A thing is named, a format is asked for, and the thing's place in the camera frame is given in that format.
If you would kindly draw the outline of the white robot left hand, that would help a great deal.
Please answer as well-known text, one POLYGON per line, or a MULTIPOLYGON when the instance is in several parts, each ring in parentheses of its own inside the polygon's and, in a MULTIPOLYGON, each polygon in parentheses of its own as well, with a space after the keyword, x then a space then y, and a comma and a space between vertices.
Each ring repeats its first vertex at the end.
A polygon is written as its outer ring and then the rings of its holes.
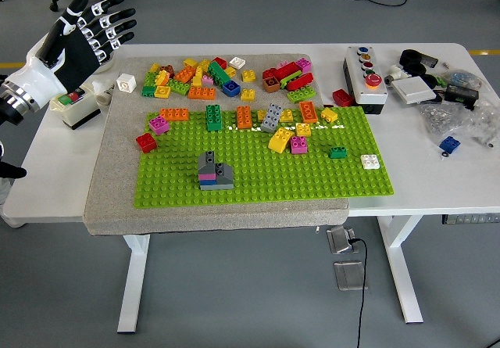
POLYGON ((28 52, 23 68, 2 84, 1 113, 12 122, 79 88, 112 53, 131 40, 135 9, 106 11, 124 0, 73 0, 28 52))

